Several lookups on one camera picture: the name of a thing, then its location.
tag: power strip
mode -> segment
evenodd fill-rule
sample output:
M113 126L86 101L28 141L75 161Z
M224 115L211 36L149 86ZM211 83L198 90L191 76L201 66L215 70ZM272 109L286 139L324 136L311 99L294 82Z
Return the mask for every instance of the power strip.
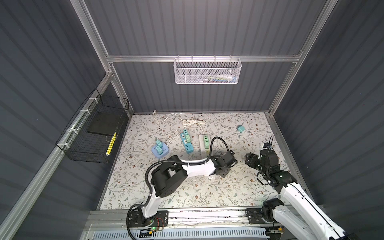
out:
M208 149L205 148L204 136L208 138ZM208 134L199 135L199 142L200 142L201 158L203 159L209 155L209 146L211 144L211 138L209 137Z

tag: gray corrugated wall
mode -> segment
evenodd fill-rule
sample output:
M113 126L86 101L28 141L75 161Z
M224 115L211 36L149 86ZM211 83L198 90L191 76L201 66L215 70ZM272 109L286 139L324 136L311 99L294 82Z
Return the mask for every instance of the gray corrugated wall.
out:
M325 0L85 2L109 55L293 55ZM238 84L177 85L172 64L115 63L135 112L268 110L289 66L243 63Z
M275 114L315 201L362 240L384 229L383 12L339 0Z
M0 1L0 39L2 222L105 72L69 1ZM29 228L32 238L51 222L52 232L64 227L55 219L69 213L82 227L79 216L96 207L108 167L64 159L54 174L60 178L48 183L36 203L50 211L33 207L20 230ZM94 181L97 189L80 178ZM28 226L32 216L33 229Z
M173 63L114 63L135 112L268 110L292 63L243 63L238 84L176 84Z

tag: yellow object in basket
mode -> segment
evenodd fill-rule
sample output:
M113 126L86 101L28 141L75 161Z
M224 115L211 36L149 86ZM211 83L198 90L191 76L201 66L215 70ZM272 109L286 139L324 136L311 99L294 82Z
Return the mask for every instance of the yellow object in basket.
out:
M109 143L109 147L108 147L107 154L106 154L107 156L109 156L111 154L113 143L115 142L115 140L116 140L116 133L113 134L111 142Z

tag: white mesh basket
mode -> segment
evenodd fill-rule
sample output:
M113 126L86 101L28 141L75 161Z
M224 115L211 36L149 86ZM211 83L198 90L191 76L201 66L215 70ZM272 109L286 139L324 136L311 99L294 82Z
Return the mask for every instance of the white mesh basket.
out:
M179 61L175 58L173 67L177 84L236 84L241 61L239 58L220 61Z

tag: blue power strip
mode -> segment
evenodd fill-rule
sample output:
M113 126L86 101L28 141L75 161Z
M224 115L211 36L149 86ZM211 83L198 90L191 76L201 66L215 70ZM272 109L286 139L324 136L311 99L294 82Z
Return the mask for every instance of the blue power strip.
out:
M185 138L184 132L180 133L180 136L181 136L181 143L184 144L184 147L185 147L185 150L187 151L187 153L193 152L192 143L187 142L187 139Z

